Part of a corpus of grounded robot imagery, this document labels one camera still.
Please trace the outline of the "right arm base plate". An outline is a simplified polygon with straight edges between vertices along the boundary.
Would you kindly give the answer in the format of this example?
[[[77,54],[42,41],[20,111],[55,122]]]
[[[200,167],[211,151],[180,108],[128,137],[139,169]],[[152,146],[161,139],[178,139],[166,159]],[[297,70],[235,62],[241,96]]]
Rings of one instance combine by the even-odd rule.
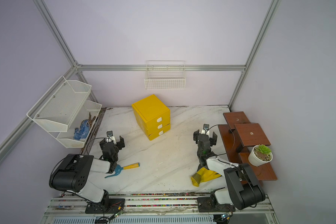
[[[209,197],[199,197],[197,199],[199,212],[235,212],[236,208],[229,203],[219,204],[216,191],[212,191]]]

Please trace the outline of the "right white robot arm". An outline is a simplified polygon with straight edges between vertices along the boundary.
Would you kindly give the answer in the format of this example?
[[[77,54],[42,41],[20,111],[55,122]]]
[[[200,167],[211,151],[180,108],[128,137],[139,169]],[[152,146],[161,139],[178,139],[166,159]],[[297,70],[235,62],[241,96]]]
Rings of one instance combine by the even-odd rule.
[[[208,124],[193,133],[193,141],[197,144],[199,166],[191,176],[192,184],[198,187],[200,183],[218,177],[226,181],[225,188],[212,191],[209,197],[197,199],[199,212],[234,212],[265,201],[266,194],[249,164],[224,160],[211,150],[217,143],[217,135],[213,133],[210,136]]]

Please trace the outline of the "yellow drawer cabinet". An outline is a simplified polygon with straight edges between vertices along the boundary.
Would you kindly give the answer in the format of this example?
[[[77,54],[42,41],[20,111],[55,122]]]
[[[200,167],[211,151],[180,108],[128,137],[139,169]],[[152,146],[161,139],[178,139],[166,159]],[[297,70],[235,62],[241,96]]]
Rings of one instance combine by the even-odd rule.
[[[150,141],[170,130],[170,109],[154,94],[132,104],[135,119]]]

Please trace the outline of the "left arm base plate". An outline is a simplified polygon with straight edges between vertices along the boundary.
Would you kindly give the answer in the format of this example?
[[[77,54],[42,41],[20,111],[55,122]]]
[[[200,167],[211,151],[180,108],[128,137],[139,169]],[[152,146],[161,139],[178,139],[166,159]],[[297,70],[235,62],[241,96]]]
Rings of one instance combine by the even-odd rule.
[[[124,198],[110,198],[109,193],[104,190],[99,203],[87,202],[85,214],[116,214],[123,210],[124,205]]]

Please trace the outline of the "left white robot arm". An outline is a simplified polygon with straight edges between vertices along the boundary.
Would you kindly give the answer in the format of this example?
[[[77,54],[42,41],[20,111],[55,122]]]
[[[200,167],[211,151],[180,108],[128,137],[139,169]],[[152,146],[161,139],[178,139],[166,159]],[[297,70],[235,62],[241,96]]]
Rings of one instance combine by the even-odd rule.
[[[51,172],[49,186],[59,191],[74,193],[91,203],[101,203],[106,191],[92,183],[89,175],[119,175],[122,167],[117,164],[118,152],[125,147],[125,142],[122,136],[116,141],[113,132],[108,131],[107,137],[101,138],[99,145],[103,153],[99,159],[93,155],[68,154]]]

